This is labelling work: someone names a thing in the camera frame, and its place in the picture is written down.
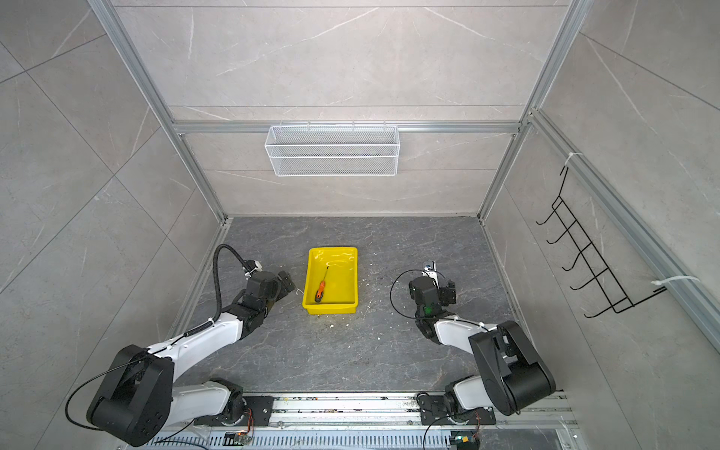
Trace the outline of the orange handled screwdriver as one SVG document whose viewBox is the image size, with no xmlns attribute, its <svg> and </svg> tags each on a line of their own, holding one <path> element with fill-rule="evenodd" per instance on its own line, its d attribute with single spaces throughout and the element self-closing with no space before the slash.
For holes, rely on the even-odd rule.
<svg viewBox="0 0 720 450">
<path fill-rule="evenodd" d="M 314 296 L 314 301 L 316 303 L 321 303 L 324 299 L 324 293 L 326 292 L 326 277 L 329 272 L 329 265 L 326 266 L 324 271 L 324 276 L 321 279 L 321 282 L 319 283 L 318 289 L 316 291 L 316 294 Z"/>
</svg>

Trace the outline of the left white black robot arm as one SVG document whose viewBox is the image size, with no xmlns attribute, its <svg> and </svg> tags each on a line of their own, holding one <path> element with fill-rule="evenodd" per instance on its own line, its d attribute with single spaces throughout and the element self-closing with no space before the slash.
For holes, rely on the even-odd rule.
<svg viewBox="0 0 720 450">
<path fill-rule="evenodd" d="M 241 386 L 221 379 L 186 386 L 176 381 L 208 356 L 249 336 L 295 288 L 285 271 L 257 271 L 219 317 L 150 347 L 125 347 L 90 402 L 87 421 L 130 446 L 143 446 L 179 422 L 237 423 L 245 408 Z"/>
</svg>

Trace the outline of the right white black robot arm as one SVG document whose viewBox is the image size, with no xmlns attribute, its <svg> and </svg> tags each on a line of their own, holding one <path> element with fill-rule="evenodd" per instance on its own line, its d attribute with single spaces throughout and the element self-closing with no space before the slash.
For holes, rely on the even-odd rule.
<svg viewBox="0 0 720 450">
<path fill-rule="evenodd" d="M 446 310 L 456 302 L 455 284 L 440 285 L 435 272 L 411 280 L 409 294 L 421 334 L 470 354 L 477 367 L 475 376 L 446 386 L 442 401 L 449 418 L 489 407 L 511 416 L 556 392 L 554 376 L 517 322 L 473 322 Z"/>
</svg>

